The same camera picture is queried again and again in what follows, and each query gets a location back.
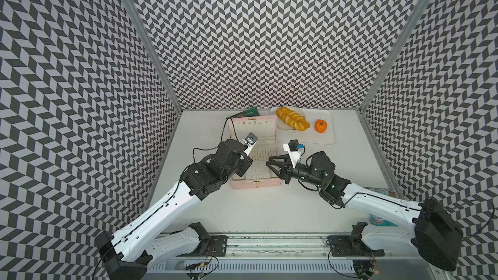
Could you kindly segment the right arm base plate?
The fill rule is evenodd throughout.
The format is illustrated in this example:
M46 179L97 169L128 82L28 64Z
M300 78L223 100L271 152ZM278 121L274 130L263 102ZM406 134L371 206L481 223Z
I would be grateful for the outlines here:
M371 250L360 239L350 240L345 235L330 235L326 244L333 257L384 257L384 250Z

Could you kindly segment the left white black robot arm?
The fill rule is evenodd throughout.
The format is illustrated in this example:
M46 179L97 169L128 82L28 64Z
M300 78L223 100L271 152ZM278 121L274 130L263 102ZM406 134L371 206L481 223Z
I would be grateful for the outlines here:
M157 203L130 224L95 238L101 262L110 279L141 279L150 269L179 255L204 252L210 234L199 222L162 237L161 233L184 211L219 190L234 174L243 175L252 164L250 153L258 137L222 141L214 154L192 163Z

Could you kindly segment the pink jewelry box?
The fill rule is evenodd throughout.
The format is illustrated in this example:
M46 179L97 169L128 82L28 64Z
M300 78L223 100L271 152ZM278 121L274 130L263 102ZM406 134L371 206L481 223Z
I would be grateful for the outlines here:
M276 115L229 119L228 132L232 139L245 142L245 137L257 138L249 157L253 160L242 176L234 175L230 185L234 190L276 187L281 180L266 166L266 161L278 154Z

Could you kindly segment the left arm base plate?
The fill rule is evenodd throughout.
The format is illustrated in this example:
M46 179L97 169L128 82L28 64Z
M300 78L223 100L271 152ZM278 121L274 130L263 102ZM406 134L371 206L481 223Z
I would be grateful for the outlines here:
M202 239L197 248L190 254L184 254L184 257L224 257L226 255L227 246L227 235L212 235L209 239Z

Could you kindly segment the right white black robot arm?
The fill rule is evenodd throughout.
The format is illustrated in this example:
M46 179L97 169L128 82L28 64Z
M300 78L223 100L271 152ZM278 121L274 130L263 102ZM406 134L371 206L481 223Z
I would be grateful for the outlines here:
M413 202L371 191L338 176L325 152L313 154L305 164L294 163L289 154L271 156L266 165L286 184L295 178L314 185L319 196L336 209L356 209L393 223L392 227L363 227L360 240L370 250L419 254L434 267L456 271L462 228L434 198Z

